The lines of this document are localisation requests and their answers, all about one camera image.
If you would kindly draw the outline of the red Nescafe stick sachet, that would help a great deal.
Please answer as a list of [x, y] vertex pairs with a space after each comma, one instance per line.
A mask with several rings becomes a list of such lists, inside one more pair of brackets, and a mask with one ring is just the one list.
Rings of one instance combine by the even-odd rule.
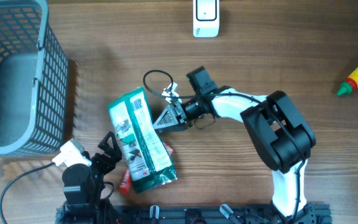
[[127, 169], [124, 173], [124, 177], [119, 185], [119, 191], [123, 195], [127, 195], [131, 189], [132, 185], [132, 179], [131, 179], [131, 173], [130, 170]]

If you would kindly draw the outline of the green 3M gloves packet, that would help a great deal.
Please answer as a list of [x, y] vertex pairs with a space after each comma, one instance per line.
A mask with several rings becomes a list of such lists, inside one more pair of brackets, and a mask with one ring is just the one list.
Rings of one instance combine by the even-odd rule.
[[107, 109], [135, 192], [177, 180], [172, 158], [154, 130], [144, 88], [122, 95]]

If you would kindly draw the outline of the red white small packet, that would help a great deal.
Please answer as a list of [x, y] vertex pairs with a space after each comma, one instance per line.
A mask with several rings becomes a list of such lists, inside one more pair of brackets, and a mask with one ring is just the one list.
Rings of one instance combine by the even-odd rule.
[[164, 143], [163, 144], [168, 152], [168, 155], [171, 156], [173, 153], [173, 148], [171, 148], [168, 144]]

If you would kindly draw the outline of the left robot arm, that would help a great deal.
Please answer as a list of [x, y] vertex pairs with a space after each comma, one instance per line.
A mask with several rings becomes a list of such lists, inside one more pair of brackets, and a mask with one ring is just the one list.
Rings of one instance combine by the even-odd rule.
[[114, 170], [122, 159], [115, 134], [108, 132], [98, 147], [102, 154], [96, 153], [90, 157], [86, 151], [81, 153], [91, 161], [90, 166], [74, 164], [64, 170], [62, 181], [66, 201], [57, 209], [56, 223], [122, 223], [109, 196], [101, 196], [107, 185], [114, 185], [105, 181], [104, 176]]

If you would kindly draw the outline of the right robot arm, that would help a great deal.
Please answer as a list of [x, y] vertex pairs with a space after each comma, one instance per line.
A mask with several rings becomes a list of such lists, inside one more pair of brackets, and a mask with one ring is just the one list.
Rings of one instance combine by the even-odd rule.
[[180, 96], [171, 81], [161, 98], [168, 101], [153, 123], [159, 133], [184, 131], [206, 114], [244, 123], [255, 150], [272, 170], [272, 221], [296, 223], [306, 215], [304, 172], [316, 137], [288, 95], [241, 93], [217, 86], [204, 67], [187, 74], [194, 95]]

